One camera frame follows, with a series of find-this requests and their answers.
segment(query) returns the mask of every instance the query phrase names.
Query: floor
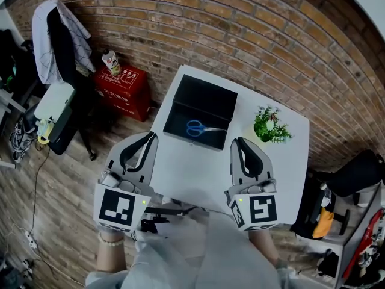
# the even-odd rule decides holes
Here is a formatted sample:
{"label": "floor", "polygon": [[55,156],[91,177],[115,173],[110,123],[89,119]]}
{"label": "floor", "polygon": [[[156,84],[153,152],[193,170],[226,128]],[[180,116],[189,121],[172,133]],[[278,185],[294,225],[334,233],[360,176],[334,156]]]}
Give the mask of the floor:
{"label": "floor", "polygon": [[[94,270],[98,240],[92,219],[94,184],[111,147],[127,136],[148,131],[156,116],[153,110],[149,119],[137,122],[121,117],[111,132],[93,131],[90,140],[97,152],[96,161],[88,159],[87,151],[79,135],[72,140],[62,156],[50,153],[40,169],[37,180],[37,203],[35,225],[32,232],[37,240],[42,257],[84,283],[86,275]],[[10,119],[1,137],[0,153],[6,160],[6,139],[14,125]],[[35,175],[46,158],[48,148],[38,151],[34,146],[16,169],[0,168],[0,249],[4,250],[4,236],[11,231],[12,224],[32,227]],[[12,263],[23,270],[24,259],[36,258],[31,252],[23,230],[14,226],[9,239],[9,256]],[[316,258],[306,254],[287,226],[273,230],[273,237],[283,259],[297,269],[314,266]],[[128,266],[135,255],[131,239],[125,243]],[[37,288],[81,288],[56,270],[51,273],[48,266],[36,261],[34,283]]]}

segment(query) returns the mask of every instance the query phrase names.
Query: person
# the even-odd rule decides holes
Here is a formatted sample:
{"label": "person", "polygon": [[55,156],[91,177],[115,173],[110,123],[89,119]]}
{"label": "person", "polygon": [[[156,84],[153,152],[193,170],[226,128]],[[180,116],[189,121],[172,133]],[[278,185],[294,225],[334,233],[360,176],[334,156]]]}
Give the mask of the person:
{"label": "person", "polygon": [[230,216],[201,209],[168,219],[156,224],[157,234],[135,231],[138,255],[129,271],[124,233],[101,227],[97,271],[86,288],[319,288],[280,260],[269,230],[247,237]]}

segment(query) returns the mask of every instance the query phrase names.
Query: red box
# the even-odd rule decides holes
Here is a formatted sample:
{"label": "red box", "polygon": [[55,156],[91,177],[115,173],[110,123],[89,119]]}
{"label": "red box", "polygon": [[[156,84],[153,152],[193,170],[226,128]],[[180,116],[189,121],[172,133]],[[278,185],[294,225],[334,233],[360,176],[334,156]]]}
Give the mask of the red box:
{"label": "red box", "polygon": [[145,121],[150,110],[150,87],[147,73],[127,64],[121,64],[122,72],[112,76],[106,66],[93,75],[96,90],[103,96],[103,103],[125,116]]}

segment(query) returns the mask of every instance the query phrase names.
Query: potted plant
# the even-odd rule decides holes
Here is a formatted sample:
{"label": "potted plant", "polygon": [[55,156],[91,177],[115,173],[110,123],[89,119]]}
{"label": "potted plant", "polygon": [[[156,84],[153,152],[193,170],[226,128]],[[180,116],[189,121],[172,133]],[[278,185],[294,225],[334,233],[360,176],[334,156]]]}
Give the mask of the potted plant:
{"label": "potted plant", "polygon": [[278,125],[279,109],[273,110],[272,107],[259,107],[259,111],[254,121],[254,132],[262,142],[280,143],[285,142],[292,135],[286,127],[287,124]]}

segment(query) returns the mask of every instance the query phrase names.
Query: office chair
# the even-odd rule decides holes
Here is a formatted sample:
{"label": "office chair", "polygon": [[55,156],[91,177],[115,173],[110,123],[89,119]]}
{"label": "office chair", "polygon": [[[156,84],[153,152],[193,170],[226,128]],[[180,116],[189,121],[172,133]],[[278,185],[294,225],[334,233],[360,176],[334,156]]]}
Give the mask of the office chair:
{"label": "office chair", "polygon": [[96,100],[93,82],[76,70],[72,38],[68,28],[61,23],[57,8],[47,16],[48,33],[56,59],[58,71],[65,82],[74,89],[70,104],[67,105],[49,134],[49,147],[58,155],[64,153],[73,136],[79,131],[85,148],[93,161],[96,154],[92,152],[85,126],[88,114]]}
{"label": "office chair", "polygon": [[[331,202],[325,207],[329,212],[334,211],[336,195],[347,197],[358,191],[378,184],[384,175],[384,160],[371,150],[365,150],[355,156],[349,163],[335,173],[316,172],[309,169],[306,175],[304,191],[297,220],[291,231],[304,237],[313,239],[313,232],[321,212],[321,202],[324,190],[321,185],[326,183],[332,191]],[[345,215],[335,213],[334,219],[341,222],[340,235],[344,235],[350,219],[350,210]]]}

